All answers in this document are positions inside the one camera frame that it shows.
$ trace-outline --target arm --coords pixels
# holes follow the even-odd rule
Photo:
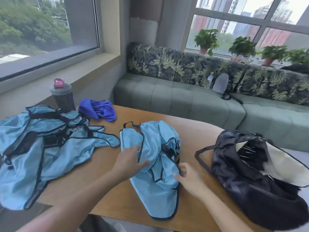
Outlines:
[[[74,232],[96,204],[116,185],[133,177],[149,161],[137,163],[139,146],[119,153],[113,169],[77,192],[63,205],[54,206],[17,232]]]
[[[174,174],[183,187],[204,203],[222,232],[253,232],[203,182],[199,174],[187,163],[179,164],[181,175]]]

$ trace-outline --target person's left hand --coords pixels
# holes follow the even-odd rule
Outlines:
[[[124,148],[119,153],[112,171],[120,177],[120,181],[126,181],[133,177],[139,170],[150,164],[149,160],[137,163],[137,151],[140,146],[136,145],[130,148]]]

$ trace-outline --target sofa seat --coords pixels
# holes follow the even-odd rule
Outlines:
[[[243,101],[246,116],[241,131],[261,133],[275,145],[309,152],[309,107],[235,94]]]
[[[159,78],[125,74],[114,89],[115,104],[235,129],[245,110],[211,89]]]

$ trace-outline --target hand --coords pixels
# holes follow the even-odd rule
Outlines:
[[[180,163],[179,168],[182,176],[173,174],[173,177],[179,181],[191,195],[201,198],[207,189],[201,176],[188,163]]]
[[[134,147],[124,148],[119,153],[112,171],[119,176],[121,182],[133,177],[139,170],[150,164],[149,160],[137,163],[137,152],[139,148],[140,146],[136,145]]]

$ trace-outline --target green sofa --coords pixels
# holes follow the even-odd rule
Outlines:
[[[229,75],[224,100],[204,88]],[[128,73],[114,88],[115,104],[261,133],[276,145],[309,152],[309,76],[270,67],[131,43]]]

